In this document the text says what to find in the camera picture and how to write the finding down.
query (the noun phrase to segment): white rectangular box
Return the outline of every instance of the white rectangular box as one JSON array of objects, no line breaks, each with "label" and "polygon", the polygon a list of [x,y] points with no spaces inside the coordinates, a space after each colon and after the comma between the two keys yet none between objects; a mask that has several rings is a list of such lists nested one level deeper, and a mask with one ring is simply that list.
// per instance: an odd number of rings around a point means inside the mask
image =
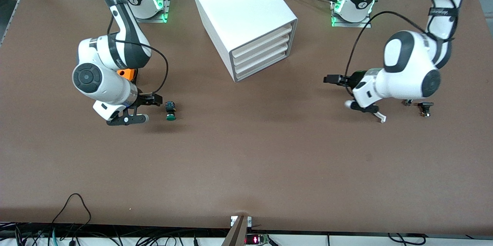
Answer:
[{"label": "white rectangular box", "polygon": [[195,0],[202,23],[237,82],[286,58],[298,18],[284,0]]}]

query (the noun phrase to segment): orange component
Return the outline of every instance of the orange component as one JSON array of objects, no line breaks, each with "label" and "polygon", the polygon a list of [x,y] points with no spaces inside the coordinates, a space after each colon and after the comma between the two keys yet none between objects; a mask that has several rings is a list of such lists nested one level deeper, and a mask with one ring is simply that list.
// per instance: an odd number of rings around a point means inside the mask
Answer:
[{"label": "orange component", "polygon": [[137,70],[135,69],[125,69],[116,71],[120,76],[128,79],[129,81],[133,81],[135,76],[137,75]]}]

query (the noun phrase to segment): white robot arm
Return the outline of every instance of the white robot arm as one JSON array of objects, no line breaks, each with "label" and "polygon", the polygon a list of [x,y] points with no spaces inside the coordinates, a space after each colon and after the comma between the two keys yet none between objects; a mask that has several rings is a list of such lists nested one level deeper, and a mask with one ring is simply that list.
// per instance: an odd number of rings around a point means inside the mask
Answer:
[{"label": "white robot arm", "polygon": [[[105,0],[120,32],[88,38],[79,43],[78,62],[72,73],[74,86],[84,95],[96,100],[95,111],[106,121],[118,118],[121,111],[140,104],[162,104],[159,95],[139,98],[134,83],[119,76],[117,70],[144,67],[150,59],[149,42],[136,22],[137,18],[150,18],[160,8],[155,0]],[[134,114],[130,123],[143,123],[146,115]],[[129,124],[129,117],[123,125]]]},{"label": "white robot arm", "polygon": [[402,30],[389,38],[384,68],[357,71],[351,77],[328,75],[324,82],[352,88],[350,109],[371,112],[385,121],[374,103],[386,97],[417,100],[430,97],[440,85],[440,73],[451,55],[461,0],[433,0],[427,33]]}]

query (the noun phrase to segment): brown tabletop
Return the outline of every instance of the brown tabletop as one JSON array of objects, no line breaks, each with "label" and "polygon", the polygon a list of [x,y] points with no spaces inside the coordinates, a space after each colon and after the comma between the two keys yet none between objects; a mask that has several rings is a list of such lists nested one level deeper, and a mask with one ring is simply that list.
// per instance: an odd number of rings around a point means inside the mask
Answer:
[{"label": "brown tabletop", "polygon": [[[169,59],[150,122],[108,127],[72,85],[79,41],[106,33],[104,0],[21,0],[0,48],[0,221],[50,222],[79,192],[92,223],[227,227],[247,213],[263,229],[493,235],[493,41],[478,0],[464,0],[453,55],[430,118],[399,100],[388,116],[344,108],[357,28],[330,26],[320,0],[286,0],[299,18],[291,56],[233,83],[194,0],[168,23],[143,23]],[[379,0],[425,25],[429,0]],[[382,66],[387,39],[411,29],[382,15],[350,71]],[[157,87],[154,54],[138,86]],[[74,199],[60,222],[83,222]]]}]

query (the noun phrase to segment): table surface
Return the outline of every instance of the table surface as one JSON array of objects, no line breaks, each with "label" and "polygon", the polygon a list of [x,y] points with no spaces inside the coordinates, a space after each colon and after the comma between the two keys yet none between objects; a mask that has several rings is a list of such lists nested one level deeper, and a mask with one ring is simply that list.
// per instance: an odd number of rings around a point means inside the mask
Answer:
[{"label": "table surface", "polygon": [[[493,235],[493,41],[478,0],[464,0],[453,55],[430,118],[379,102],[387,123],[344,108],[357,28],[330,26],[320,0],[285,0],[299,18],[291,55],[233,83],[194,0],[168,23],[143,23],[169,59],[150,122],[108,127],[72,85],[79,41],[106,33],[103,0],[21,0],[0,48],[0,221],[51,222],[72,192],[93,223],[227,227],[247,213],[262,229]],[[379,0],[425,25],[429,0]],[[384,15],[363,34],[350,71],[382,66],[387,39],[410,29]],[[138,86],[158,86],[159,55]],[[60,222],[86,220],[74,199]]]}]

